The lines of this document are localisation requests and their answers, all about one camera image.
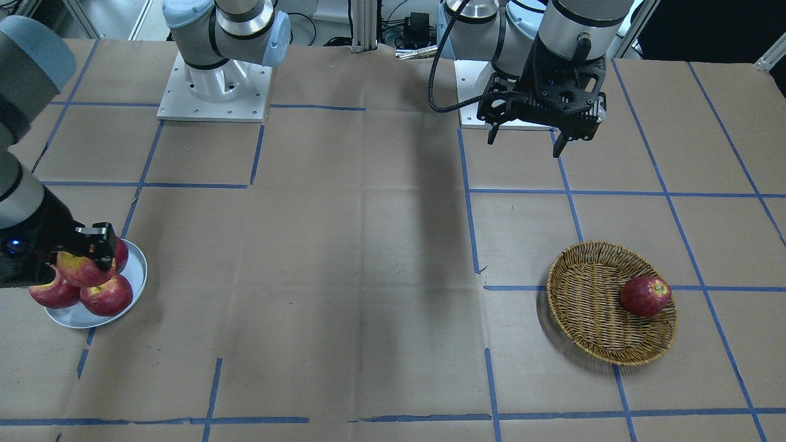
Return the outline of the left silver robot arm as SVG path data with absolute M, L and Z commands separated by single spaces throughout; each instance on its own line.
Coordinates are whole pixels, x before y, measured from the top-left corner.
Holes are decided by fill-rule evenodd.
M 559 157 L 567 143 L 592 140 L 605 119 L 607 51 L 631 8 L 631 1 L 443 1 L 429 106 L 447 113 L 477 104 L 489 144 L 515 120 L 556 128 Z M 441 107 L 434 79 L 444 50 L 492 71 L 479 95 Z

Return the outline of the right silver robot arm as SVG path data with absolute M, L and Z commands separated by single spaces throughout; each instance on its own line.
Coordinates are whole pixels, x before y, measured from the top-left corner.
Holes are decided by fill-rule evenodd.
M 111 268 L 117 238 L 112 224 L 87 227 L 9 151 L 64 90 L 76 59 L 47 26 L 25 16 L 1 22 L 1 255 L 2 287 L 54 280 L 57 252 L 87 257 Z

